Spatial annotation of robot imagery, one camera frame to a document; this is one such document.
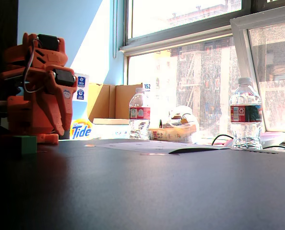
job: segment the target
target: water bottle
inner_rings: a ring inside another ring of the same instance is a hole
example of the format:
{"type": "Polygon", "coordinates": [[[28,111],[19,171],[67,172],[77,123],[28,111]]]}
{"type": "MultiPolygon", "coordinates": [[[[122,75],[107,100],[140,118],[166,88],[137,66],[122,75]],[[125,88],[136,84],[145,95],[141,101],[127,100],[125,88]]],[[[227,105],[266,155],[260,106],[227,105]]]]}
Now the water bottle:
{"type": "Polygon", "coordinates": [[[144,92],[145,89],[136,88],[136,94],[129,103],[131,127],[130,139],[149,139],[150,104],[149,98],[144,92]]]}
{"type": "Polygon", "coordinates": [[[230,98],[232,148],[261,150],[262,108],[251,78],[239,78],[239,87],[230,98]]]}

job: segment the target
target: window glass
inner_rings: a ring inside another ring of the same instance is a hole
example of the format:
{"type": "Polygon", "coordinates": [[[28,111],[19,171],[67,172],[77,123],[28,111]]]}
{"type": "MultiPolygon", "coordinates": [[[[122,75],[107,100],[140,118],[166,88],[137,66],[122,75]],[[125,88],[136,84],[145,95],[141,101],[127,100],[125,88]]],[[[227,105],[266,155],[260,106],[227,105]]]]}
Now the window glass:
{"type": "Polygon", "coordinates": [[[268,131],[285,131],[285,23],[249,30],[268,131]]]}
{"type": "Polygon", "coordinates": [[[241,10],[241,0],[134,0],[132,9],[132,32],[137,37],[241,10]]]}
{"type": "Polygon", "coordinates": [[[131,57],[129,84],[150,86],[151,127],[179,105],[190,107],[202,137],[230,134],[229,98],[239,69],[232,37],[131,57]]]}

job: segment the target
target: bottle cap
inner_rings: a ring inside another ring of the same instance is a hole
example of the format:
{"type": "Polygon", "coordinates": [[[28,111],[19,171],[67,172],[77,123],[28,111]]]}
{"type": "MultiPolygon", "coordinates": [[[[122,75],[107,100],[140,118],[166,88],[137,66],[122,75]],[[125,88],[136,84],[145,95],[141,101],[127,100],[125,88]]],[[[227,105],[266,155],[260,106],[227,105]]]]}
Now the bottle cap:
{"type": "Polygon", "coordinates": [[[135,92],[136,93],[142,93],[142,92],[145,92],[145,89],[144,88],[136,88],[135,92]]]}
{"type": "Polygon", "coordinates": [[[239,78],[238,83],[239,84],[251,84],[252,80],[251,78],[239,78]]]}

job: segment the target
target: black cable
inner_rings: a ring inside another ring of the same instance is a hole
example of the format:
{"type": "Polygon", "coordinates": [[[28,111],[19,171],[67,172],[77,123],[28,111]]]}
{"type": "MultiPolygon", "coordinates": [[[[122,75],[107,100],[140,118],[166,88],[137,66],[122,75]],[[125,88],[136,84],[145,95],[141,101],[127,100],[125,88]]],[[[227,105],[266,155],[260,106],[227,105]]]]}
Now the black cable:
{"type": "Polygon", "coordinates": [[[28,92],[28,93],[37,92],[37,91],[39,91],[39,90],[41,90],[41,89],[43,88],[43,86],[41,86],[40,88],[38,88],[38,89],[36,89],[36,90],[29,91],[29,90],[27,90],[26,84],[25,84],[25,82],[26,82],[26,77],[27,77],[27,73],[28,73],[29,68],[31,67],[32,62],[33,62],[33,59],[34,59],[34,51],[35,51],[34,41],[38,41],[38,42],[40,43],[40,45],[42,46],[42,43],[41,43],[41,41],[40,41],[38,38],[34,38],[34,39],[32,40],[32,53],[31,53],[31,56],[30,56],[30,58],[29,58],[29,60],[28,60],[28,62],[27,62],[27,65],[26,65],[26,67],[25,67],[25,69],[24,69],[24,71],[23,71],[23,89],[24,89],[25,92],[28,92]]]}
{"type": "Polygon", "coordinates": [[[212,145],[215,143],[216,139],[219,138],[219,137],[221,137],[221,136],[225,136],[225,137],[229,137],[229,138],[233,139],[233,137],[231,137],[231,136],[229,136],[229,135],[220,134],[220,135],[218,135],[217,137],[215,137],[215,139],[214,139],[213,142],[212,142],[212,145]]]}
{"type": "Polygon", "coordinates": [[[265,147],[263,149],[270,149],[270,148],[283,148],[283,149],[285,149],[285,146],[282,146],[282,145],[272,145],[272,146],[267,146],[267,147],[265,147]]]}

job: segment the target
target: tide logo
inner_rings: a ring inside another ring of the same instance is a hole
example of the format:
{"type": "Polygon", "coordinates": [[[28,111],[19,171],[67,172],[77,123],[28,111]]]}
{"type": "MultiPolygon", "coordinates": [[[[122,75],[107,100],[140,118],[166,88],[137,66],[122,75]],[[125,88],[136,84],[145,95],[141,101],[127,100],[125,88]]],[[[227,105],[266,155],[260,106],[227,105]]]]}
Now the tide logo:
{"type": "Polygon", "coordinates": [[[70,139],[71,140],[90,140],[92,123],[89,120],[78,119],[71,124],[70,139]]]}

